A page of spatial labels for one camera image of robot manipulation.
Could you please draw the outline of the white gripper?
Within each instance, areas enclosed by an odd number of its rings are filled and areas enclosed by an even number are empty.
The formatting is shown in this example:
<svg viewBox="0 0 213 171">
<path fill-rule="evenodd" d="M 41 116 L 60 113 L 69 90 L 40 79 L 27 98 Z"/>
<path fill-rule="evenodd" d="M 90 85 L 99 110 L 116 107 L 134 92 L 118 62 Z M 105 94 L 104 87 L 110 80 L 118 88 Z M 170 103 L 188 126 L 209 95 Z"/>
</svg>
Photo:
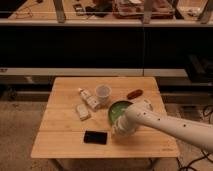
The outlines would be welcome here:
<svg viewBox="0 0 213 171">
<path fill-rule="evenodd" d="M 135 132 L 135 124 L 126 116 L 120 116 L 112 126 L 112 134 L 116 137 L 124 137 Z"/>
</svg>

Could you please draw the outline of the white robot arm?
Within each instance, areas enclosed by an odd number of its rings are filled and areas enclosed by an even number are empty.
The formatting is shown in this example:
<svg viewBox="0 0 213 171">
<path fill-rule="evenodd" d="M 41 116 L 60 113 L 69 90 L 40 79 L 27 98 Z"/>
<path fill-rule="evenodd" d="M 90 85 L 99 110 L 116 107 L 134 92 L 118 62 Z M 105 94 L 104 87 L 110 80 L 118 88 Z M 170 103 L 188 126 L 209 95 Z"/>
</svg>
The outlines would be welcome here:
<svg viewBox="0 0 213 171">
<path fill-rule="evenodd" d="M 213 125 L 162 115 L 153 111 L 151 104 L 142 100 L 131 103 L 113 124 L 116 136 L 126 136 L 144 125 L 213 153 Z"/>
</svg>

